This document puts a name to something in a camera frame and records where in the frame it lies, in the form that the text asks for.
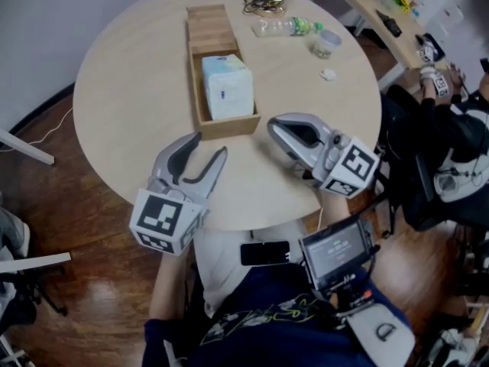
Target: white tissue package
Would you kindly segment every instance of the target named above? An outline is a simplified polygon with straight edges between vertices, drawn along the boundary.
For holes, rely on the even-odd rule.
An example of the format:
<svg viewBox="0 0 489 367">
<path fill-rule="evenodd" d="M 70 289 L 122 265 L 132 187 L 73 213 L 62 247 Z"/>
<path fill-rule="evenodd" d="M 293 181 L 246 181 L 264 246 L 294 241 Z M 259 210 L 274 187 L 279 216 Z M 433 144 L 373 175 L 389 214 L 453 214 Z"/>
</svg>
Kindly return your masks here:
<svg viewBox="0 0 489 367">
<path fill-rule="evenodd" d="M 213 120 L 253 115 L 253 76 L 234 54 L 202 58 L 204 87 Z"/>
</svg>

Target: display screen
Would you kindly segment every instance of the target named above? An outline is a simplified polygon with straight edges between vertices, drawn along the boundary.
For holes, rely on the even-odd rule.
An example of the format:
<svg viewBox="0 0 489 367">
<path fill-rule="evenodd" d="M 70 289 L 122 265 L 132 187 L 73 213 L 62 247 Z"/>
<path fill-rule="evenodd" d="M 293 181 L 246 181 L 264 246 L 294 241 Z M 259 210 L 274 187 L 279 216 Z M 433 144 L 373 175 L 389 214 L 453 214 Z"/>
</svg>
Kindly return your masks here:
<svg viewBox="0 0 489 367">
<path fill-rule="evenodd" d="M 307 246 L 314 274 L 326 276 L 365 252 L 358 224 L 352 224 L 336 234 Z"/>
<path fill-rule="evenodd" d="M 241 245 L 241 264 L 276 265 L 287 264 L 290 257 L 289 242 L 244 243 Z"/>
</svg>

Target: plastic water bottle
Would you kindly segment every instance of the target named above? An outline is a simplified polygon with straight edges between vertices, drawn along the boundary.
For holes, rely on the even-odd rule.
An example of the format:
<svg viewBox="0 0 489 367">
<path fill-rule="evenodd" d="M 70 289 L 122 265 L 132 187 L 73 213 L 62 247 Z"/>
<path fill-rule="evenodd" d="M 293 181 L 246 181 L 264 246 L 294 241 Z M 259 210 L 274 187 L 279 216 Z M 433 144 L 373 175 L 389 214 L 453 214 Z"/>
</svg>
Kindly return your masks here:
<svg viewBox="0 0 489 367">
<path fill-rule="evenodd" d="M 319 32 L 322 24 L 304 18 L 260 19 L 251 26 L 257 37 L 284 37 Z"/>
</svg>

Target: round wooden table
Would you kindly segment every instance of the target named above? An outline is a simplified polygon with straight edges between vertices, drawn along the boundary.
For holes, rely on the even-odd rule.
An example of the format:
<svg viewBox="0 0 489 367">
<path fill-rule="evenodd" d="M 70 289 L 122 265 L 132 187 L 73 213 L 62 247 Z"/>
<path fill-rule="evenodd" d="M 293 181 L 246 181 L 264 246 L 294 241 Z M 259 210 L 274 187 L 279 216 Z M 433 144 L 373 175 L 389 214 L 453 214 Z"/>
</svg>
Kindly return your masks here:
<svg viewBox="0 0 489 367">
<path fill-rule="evenodd" d="M 328 12 L 309 0 L 289 0 L 289 16 L 324 24 L 342 37 L 329 60 L 313 56 L 308 37 L 257 38 L 243 15 L 243 0 L 142 0 L 97 37 L 76 79 L 76 133 L 96 173 L 133 203 L 147 186 L 158 153 L 194 132 L 187 53 L 186 7 L 225 4 L 254 76 L 261 121 L 253 135 L 202 141 L 187 165 L 195 177 L 223 145 L 228 160 L 210 196 L 206 227 L 260 229 L 299 219 L 320 208 L 315 193 L 286 167 L 290 159 L 267 133 L 270 117 L 286 112 L 317 115 L 333 128 L 374 148 L 381 99 L 374 71 L 357 41 Z M 320 75 L 333 69 L 337 79 Z"/>
</svg>

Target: bottle cap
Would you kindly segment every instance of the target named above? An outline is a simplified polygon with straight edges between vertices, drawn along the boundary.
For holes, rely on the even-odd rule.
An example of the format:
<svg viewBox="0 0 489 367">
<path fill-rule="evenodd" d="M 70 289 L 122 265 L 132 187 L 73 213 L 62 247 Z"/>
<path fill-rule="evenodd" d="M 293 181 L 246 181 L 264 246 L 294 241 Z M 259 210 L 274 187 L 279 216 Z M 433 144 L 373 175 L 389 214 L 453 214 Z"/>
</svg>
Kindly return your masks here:
<svg viewBox="0 0 489 367">
<path fill-rule="evenodd" d="M 322 25 L 322 23 L 318 23 L 318 22 L 316 22 L 316 23 L 314 24 L 314 31 L 315 31 L 316 33 L 319 33 L 319 32 L 320 32 L 320 31 L 321 31 L 323 28 L 324 28 L 324 26 Z"/>
</svg>

